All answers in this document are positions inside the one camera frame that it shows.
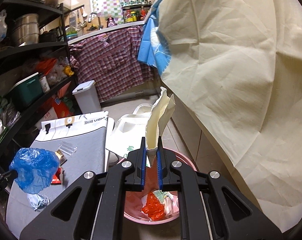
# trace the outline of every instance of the green container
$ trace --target green container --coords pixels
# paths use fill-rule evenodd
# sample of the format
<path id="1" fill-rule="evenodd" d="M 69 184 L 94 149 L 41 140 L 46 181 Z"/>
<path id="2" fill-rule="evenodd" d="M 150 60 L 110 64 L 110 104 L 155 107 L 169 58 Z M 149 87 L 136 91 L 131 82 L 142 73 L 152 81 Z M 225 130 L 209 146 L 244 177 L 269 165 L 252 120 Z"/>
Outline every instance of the green container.
<path id="1" fill-rule="evenodd" d="M 8 92 L 7 98 L 12 98 L 18 111 L 23 111 L 36 99 L 43 95 L 38 72 L 17 82 Z"/>

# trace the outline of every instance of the stainless steel pot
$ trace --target stainless steel pot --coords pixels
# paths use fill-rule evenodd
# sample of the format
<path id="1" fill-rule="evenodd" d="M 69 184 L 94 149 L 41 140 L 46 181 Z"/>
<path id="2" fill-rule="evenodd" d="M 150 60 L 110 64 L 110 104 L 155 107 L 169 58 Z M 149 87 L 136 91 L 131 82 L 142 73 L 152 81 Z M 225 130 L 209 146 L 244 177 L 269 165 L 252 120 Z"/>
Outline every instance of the stainless steel pot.
<path id="1" fill-rule="evenodd" d="M 15 29 L 26 23 L 38 23 L 38 14 L 25 14 L 15 20 Z"/>
<path id="2" fill-rule="evenodd" d="M 35 13 L 25 14 L 15 20 L 15 28 L 12 32 L 12 40 L 16 46 L 22 43 L 38 43 L 38 15 Z"/>
<path id="3" fill-rule="evenodd" d="M 37 23 L 26 23 L 13 31 L 12 39 L 16 46 L 20 46 L 24 42 L 27 45 L 36 44 L 39 34 Z"/>

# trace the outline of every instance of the checkered shirt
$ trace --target checkered shirt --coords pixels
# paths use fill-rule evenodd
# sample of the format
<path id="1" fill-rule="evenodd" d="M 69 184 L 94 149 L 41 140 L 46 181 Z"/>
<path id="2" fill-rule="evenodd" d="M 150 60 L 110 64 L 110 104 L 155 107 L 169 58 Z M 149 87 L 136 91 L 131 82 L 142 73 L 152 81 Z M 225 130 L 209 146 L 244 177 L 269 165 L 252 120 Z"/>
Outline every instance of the checkered shirt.
<path id="1" fill-rule="evenodd" d="M 78 82 L 95 80 L 100 102 L 154 78 L 153 70 L 137 60 L 141 26 L 109 32 L 107 35 L 107 47 L 103 46 L 99 36 L 69 45 Z"/>

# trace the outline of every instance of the beige fabric sheet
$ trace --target beige fabric sheet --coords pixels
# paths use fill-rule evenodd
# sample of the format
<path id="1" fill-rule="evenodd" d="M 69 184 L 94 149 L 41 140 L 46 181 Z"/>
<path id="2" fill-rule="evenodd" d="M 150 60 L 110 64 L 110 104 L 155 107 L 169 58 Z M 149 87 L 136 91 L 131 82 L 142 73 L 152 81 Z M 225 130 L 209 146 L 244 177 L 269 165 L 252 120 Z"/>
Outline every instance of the beige fabric sheet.
<path id="1" fill-rule="evenodd" d="M 200 120 L 240 189 L 286 231 L 302 217 L 302 7 L 163 0 L 163 82 Z"/>

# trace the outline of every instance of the kitchen counter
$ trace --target kitchen counter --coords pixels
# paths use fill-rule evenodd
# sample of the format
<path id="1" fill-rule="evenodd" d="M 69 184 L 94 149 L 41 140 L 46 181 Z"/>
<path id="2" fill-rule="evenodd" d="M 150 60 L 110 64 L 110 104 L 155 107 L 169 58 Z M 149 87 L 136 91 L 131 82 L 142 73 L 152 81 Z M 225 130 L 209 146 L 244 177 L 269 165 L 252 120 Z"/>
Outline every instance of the kitchen counter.
<path id="1" fill-rule="evenodd" d="M 106 32 L 111 32 L 111 31 L 116 31 L 116 30 L 119 30 L 119 29 L 122 29 L 122 28 L 128 28 L 128 27 L 137 26 L 137 25 L 144 25 L 144 21 L 124 23 L 124 24 L 108 27 L 108 28 L 105 28 L 105 29 L 102 29 L 102 30 L 92 31 L 88 34 L 82 35 L 78 38 L 75 38 L 71 41 L 68 41 L 68 45 L 78 43 L 78 42 L 80 42 L 84 39 L 93 37 L 95 35 L 99 35 L 99 34 L 106 33 Z"/>

